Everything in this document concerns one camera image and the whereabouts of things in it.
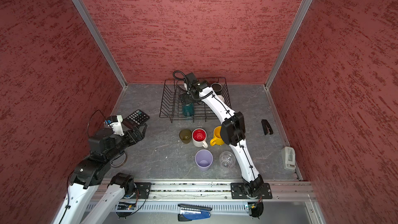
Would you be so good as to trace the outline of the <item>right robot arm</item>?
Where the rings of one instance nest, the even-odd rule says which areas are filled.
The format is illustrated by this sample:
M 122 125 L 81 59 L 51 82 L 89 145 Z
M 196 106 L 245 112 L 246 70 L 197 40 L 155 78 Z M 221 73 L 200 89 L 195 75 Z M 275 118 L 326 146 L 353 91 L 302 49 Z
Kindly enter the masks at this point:
M 264 184 L 264 180 L 256 169 L 250 156 L 246 142 L 244 116 L 235 112 L 209 87 L 205 81 L 189 84 L 183 83 L 189 99 L 202 101 L 217 116 L 221 123 L 220 135 L 224 143 L 232 149 L 241 170 L 244 182 L 244 192 L 250 198 L 255 198 Z

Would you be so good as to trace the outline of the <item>lavender cup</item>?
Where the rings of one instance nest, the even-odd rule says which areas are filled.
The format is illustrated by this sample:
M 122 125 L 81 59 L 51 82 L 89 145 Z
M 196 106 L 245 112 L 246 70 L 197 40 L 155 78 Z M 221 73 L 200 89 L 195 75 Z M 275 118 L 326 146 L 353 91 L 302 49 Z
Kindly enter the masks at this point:
M 199 150 L 195 155 L 195 163 L 200 171 L 208 171 L 213 163 L 212 153 L 207 149 Z

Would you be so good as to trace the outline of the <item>black calculator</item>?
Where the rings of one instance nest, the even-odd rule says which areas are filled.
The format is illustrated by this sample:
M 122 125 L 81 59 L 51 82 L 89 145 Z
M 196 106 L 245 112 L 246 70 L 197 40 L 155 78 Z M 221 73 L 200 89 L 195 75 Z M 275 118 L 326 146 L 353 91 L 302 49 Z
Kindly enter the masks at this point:
M 123 119 L 122 124 L 127 128 L 139 127 L 145 124 L 150 119 L 150 116 L 141 110 L 136 110 L 132 114 Z

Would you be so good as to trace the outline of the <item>blue black stapler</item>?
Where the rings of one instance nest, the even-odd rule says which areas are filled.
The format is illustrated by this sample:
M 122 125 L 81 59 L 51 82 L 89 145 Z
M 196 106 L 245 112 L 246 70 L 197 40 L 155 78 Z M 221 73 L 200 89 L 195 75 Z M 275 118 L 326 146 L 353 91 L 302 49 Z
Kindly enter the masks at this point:
M 193 220 L 207 219 L 211 216 L 212 207 L 178 204 L 180 213 L 177 218 L 179 222 L 190 222 Z

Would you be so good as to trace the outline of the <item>right circuit board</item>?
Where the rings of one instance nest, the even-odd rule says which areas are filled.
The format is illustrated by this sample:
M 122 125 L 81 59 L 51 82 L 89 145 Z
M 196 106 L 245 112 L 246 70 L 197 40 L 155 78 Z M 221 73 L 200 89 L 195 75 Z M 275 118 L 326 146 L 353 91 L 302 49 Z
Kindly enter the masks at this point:
M 248 214 L 253 218 L 259 218 L 264 211 L 263 203 L 248 204 Z

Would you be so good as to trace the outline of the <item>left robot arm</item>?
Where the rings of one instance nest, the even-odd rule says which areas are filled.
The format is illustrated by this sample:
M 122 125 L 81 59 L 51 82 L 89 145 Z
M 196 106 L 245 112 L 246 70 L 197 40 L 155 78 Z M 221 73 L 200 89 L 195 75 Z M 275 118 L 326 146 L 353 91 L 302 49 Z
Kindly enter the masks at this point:
M 139 125 L 121 135 L 106 128 L 89 138 L 90 154 L 71 174 L 65 200 L 53 221 L 55 224 L 102 224 L 123 198 L 148 199 L 149 189 L 138 188 L 133 176 L 118 173 L 111 179 L 96 206 L 84 216 L 111 163 L 123 155 L 128 147 L 142 141 L 146 129 L 146 124 Z

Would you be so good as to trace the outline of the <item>black mug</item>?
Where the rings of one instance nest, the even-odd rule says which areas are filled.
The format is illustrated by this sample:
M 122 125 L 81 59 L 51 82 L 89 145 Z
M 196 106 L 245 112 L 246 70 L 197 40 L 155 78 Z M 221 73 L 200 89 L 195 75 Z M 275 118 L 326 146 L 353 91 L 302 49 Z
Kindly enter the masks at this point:
M 216 95 L 222 95 L 223 86 L 219 83 L 211 84 L 211 88 L 215 92 Z

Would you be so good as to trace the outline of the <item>left circuit board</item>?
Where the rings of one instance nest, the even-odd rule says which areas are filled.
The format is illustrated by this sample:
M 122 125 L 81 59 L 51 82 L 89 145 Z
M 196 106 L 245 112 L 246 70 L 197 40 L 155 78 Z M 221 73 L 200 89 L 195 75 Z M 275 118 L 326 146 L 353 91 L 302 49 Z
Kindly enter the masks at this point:
M 118 211 L 134 211 L 136 208 L 136 203 L 119 202 L 116 210 Z

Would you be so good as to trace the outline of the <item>white plastic device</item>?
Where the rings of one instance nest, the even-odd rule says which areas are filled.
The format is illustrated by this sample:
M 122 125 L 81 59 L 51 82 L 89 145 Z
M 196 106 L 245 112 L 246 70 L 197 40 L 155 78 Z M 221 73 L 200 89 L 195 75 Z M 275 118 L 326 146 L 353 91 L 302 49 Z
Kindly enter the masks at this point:
M 287 171 L 295 171 L 295 150 L 292 147 L 284 147 L 281 150 L 284 169 Z

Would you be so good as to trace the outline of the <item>white cup teal outside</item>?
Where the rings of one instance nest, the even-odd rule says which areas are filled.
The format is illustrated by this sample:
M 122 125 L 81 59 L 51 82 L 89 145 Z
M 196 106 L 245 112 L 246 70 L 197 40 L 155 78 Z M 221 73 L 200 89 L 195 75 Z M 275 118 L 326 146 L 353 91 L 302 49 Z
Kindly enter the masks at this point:
M 189 103 L 189 104 L 184 103 L 182 105 L 182 114 L 185 117 L 193 117 L 195 114 L 194 104 L 193 103 Z

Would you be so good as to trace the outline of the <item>olive green glass cup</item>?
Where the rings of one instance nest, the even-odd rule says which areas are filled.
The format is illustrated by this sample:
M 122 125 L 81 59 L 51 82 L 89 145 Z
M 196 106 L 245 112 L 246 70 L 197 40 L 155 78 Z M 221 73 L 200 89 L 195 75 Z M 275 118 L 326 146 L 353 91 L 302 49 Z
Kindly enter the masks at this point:
M 189 144 L 192 140 L 192 132 L 189 129 L 183 129 L 179 133 L 180 141 L 184 144 Z

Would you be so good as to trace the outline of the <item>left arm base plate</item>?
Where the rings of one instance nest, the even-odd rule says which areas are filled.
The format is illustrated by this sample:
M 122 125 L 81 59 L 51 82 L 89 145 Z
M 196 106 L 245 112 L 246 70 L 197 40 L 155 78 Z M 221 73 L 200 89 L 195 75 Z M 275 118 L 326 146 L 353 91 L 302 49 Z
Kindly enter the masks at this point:
M 125 188 L 124 199 L 148 199 L 152 183 L 129 183 Z

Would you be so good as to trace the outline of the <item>yellow mug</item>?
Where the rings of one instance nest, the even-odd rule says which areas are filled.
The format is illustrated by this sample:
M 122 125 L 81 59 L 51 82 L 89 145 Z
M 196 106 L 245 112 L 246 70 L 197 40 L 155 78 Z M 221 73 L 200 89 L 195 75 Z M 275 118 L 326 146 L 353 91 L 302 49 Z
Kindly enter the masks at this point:
M 218 126 L 214 129 L 213 131 L 213 138 L 210 140 L 210 145 L 211 146 L 221 146 L 224 145 L 224 141 L 221 138 L 221 126 Z

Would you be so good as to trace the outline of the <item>circuit board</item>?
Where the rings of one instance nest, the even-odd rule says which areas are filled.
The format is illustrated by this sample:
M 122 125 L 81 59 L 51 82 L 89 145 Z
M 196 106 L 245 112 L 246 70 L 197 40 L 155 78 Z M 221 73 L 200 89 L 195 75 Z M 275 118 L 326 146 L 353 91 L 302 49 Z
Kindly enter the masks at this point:
M 116 210 L 118 211 L 134 211 L 136 208 L 136 203 L 119 202 Z
M 248 204 L 248 214 L 253 218 L 259 218 L 264 211 L 263 203 Z

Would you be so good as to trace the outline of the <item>clear glass cup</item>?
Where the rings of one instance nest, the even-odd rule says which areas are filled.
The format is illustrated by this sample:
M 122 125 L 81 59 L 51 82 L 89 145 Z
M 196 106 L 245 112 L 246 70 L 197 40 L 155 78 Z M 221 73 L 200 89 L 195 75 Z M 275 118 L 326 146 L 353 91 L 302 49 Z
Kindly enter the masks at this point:
M 233 153 L 231 153 L 229 151 L 224 151 L 220 154 L 219 161 L 220 161 L 220 165 L 223 168 L 230 169 L 235 166 L 236 158 Z

